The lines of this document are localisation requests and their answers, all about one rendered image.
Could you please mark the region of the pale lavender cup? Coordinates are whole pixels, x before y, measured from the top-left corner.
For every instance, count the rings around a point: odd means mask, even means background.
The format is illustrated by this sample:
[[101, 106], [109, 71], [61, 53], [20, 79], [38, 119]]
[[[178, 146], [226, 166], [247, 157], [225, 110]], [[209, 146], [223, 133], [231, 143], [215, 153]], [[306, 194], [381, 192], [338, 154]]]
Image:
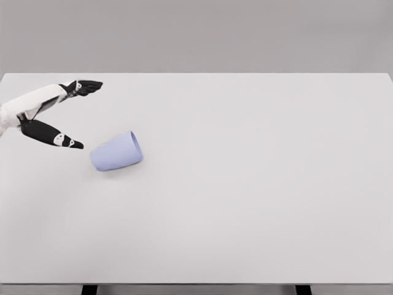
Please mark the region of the pale lavender cup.
[[143, 159], [142, 149], [131, 130], [100, 144], [90, 153], [91, 163], [98, 171], [124, 168]]

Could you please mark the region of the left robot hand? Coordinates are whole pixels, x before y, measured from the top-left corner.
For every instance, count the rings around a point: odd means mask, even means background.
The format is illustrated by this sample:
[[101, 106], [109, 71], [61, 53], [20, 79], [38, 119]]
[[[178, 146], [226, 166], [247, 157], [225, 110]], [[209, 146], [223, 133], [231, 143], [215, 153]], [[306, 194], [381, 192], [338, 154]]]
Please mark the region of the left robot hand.
[[101, 81], [76, 79], [67, 84], [50, 84], [0, 104], [0, 138], [9, 129], [17, 128], [22, 135], [38, 142], [82, 150], [83, 143], [36, 117], [69, 98], [95, 93], [102, 86]]

